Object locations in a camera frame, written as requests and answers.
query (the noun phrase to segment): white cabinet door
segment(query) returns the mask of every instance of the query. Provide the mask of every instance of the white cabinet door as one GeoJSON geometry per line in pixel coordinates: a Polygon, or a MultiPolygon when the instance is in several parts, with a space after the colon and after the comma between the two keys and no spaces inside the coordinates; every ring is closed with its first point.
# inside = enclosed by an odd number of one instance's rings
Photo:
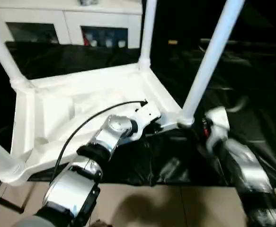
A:
{"type": "Polygon", "coordinates": [[[103,27],[127,29],[127,47],[140,47],[140,15],[66,11],[65,18],[72,44],[84,45],[83,27],[103,27]]]}
{"type": "Polygon", "coordinates": [[[0,9],[0,38],[14,41],[8,23],[33,23],[53,25],[60,44],[70,44],[64,12],[58,10],[0,9]]]}

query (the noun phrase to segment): black cable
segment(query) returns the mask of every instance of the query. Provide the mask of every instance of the black cable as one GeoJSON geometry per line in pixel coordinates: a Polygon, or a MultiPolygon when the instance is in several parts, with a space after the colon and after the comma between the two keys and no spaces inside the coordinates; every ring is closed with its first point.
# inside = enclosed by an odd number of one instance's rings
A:
{"type": "Polygon", "coordinates": [[[59,166],[59,164],[60,164],[61,158],[62,158],[62,156],[63,156],[63,153],[64,153],[64,151],[65,151],[67,145],[68,145],[69,142],[71,141],[71,139],[74,137],[74,135],[75,135],[84,125],[86,125],[88,122],[90,122],[92,119],[94,119],[95,117],[99,116],[100,114],[102,114],[102,113],[104,113],[104,112],[106,112],[106,111],[108,111],[108,110],[111,110],[111,109],[113,109],[113,108],[116,108],[116,107],[118,107],[118,106],[125,105],[125,104],[130,104],[130,103],[141,103],[141,106],[147,104],[146,101],[130,101],[130,102],[119,103],[119,104],[116,104],[116,105],[113,105],[113,106],[111,106],[111,107],[108,107],[108,108],[106,108],[106,109],[104,109],[104,110],[102,110],[102,111],[100,111],[100,112],[98,112],[98,113],[92,115],[92,116],[91,116],[90,118],[88,118],[85,122],[83,122],[83,123],[82,123],[82,124],[81,124],[81,125],[70,135],[70,137],[66,140],[65,144],[63,145],[63,147],[62,147],[62,149],[61,149],[61,151],[60,151],[60,154],[59,154],[59,156],[58,156],[58,159],[57,159],[57,161],[56,161],[56,164],[55,164],[55,166],[54,166],[54,171],[53,171],[53,175],[52,175],[52,178],[51,178],[51,180],[50,180],[50,183],[51,183],[51,182],[54,180],[54,178],[56,177],[56,172],[57,172],[58,166],[59,166]]]}

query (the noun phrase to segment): tiled floor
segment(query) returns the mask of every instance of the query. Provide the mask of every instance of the tiled floor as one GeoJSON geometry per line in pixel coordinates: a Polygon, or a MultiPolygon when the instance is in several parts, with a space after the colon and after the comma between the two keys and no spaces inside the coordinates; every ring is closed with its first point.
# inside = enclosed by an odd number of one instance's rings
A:
{"type": "MultiPolygon", "coordinates": [[[[17,214],[0,206],[0,227],[34,214],[41,206],[48,183],[26,183],[14,188],[2,185],[0,196],[22,206],[17,214]]],[[[114,227],[243,227],[244,213],[233,188],[133,187],[100,185],[101,193],[92,213],[114,227]]]]}

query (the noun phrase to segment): black tablecloth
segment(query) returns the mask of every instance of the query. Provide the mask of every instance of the black tablecloth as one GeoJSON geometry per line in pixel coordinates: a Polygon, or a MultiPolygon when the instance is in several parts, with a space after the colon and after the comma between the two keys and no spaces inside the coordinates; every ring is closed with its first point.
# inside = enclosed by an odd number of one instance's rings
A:
{"type": "MultiPolygon", "coordinates": [[[[28,79],[137,62],[139,50],[92,49],[75,45],[15,44],[8,47],[28,79]]],[[[180,106],[196,75],[201,51],[172,50],[164,57],[153,53],[152,69],[180,106]]],[[[103,181],[132,185],[225,185],[222,175],[197,150],[201,118],[206,110],[247,104],[229,114],[231,134],[248,145],[276,187],[276,56],[226,52],[216,68],[190,130],[173,130],[117,149],[103,181]]],[[[16,96],[0,65],[0,144],[10,149],[16,96]]],[[[52,171],[31,180],[48,181],[52,171]]]]}

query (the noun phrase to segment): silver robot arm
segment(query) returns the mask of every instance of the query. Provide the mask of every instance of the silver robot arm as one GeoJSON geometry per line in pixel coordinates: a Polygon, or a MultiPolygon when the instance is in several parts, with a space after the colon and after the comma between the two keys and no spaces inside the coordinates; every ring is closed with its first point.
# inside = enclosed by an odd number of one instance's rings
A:
{"type": "Polygon", "coordinates": [[[229,123],[224,107],[206,114],[211,132],[206,142],[210,156],[216,156],[232,179],[252,227],[276,227],[276,194],[269,178],[253,152],[228,138],[229,123]]]}
{"type": "Polygon", "coordinates": [[[115,149],[138,140],[143,129],[160,117],[157,107],[148,103],[131,117],[110,115],[92,139],[77,150],[78,156],[53,180],[42,208],[14,227],[85,226],[100,193],[98,183],[115,149]]]}

